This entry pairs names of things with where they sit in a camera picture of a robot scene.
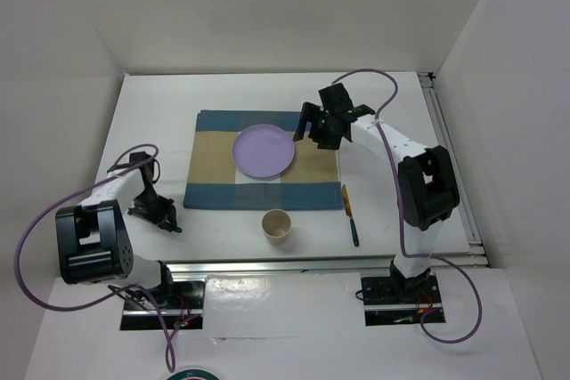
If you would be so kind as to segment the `blue tan white placemat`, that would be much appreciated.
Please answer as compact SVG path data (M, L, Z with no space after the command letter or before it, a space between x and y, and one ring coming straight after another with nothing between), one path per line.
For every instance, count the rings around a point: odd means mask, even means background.
M183 207L199 210L337 210L343 207L337 153L305 137L292 165L278 177L251 179L232 160L232 145L252 125L275 125L293 134L296 111L201 110L196 118Z

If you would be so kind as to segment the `purple plate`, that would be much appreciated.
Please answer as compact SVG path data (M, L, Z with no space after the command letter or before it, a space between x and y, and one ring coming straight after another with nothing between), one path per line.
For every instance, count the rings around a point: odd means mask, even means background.
M292 164L295 153L292 136L276 125L250 126L232 144L236 168L255 179L280 175Z

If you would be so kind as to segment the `green handled gold knife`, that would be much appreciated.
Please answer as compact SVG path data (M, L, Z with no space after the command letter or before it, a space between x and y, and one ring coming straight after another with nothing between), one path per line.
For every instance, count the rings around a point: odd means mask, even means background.
M349 201L349 196L348 196L348 192L347 192L347 188L346 188L345 184L343 184L341 187L341 194L342 194L342 199L343 199L343 204L344 204L346 216L349 219L353 245L355 247L358 247L358 246L360 246L360 240L359 240L358 231L357 231L356 224L354 221L352 207L351 207L351 204Z

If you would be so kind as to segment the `beige cup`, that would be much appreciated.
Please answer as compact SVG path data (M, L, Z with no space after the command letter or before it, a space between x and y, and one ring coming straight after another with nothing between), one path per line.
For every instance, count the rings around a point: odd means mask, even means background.
M278 246L288 239L291 219L285 211L273 209L264 215L261 227L266 240L270 244Z

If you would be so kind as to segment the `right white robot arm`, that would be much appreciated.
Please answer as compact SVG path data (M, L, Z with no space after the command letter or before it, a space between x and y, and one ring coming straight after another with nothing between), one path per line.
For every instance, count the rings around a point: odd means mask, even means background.
M410 301L427 283L436 237L460 203L449 151L418 143L383 122L377 110L355 106L340 83L319 95L320 106L303 104L293 140L307 135L320 150L338 150L347 140L387 162L395 179L399 224L388 290L395 300Z

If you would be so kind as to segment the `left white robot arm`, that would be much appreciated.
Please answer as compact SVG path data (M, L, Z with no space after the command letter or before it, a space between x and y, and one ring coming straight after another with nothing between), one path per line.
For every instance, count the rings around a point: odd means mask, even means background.
M159 195L154 184L159 162L145 151L115 162L108 181L76 206L55 215L60 273L68 284L103 283L112 287L144 287L145 299L157 308L175 300L175 284L167 265L135 254L125 216L160 230L180 233L175 202Z

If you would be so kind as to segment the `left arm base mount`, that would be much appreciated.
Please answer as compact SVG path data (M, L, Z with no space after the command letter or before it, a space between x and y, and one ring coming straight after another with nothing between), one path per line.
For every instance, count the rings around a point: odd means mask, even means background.
M171 285L170 295L155 295L168 331L202 329L205 288L205 279L180 280ZM121 331L162 329L156 309L143 291L124 291L119 298L123 301Z

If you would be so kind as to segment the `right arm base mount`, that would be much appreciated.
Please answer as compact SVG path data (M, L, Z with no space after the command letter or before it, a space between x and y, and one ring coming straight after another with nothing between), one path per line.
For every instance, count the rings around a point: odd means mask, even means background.
M389 277L361 277L354 296L362 302L367 327L419 324L424 314L426 324L446 322L436 275L407 295L398 295Z

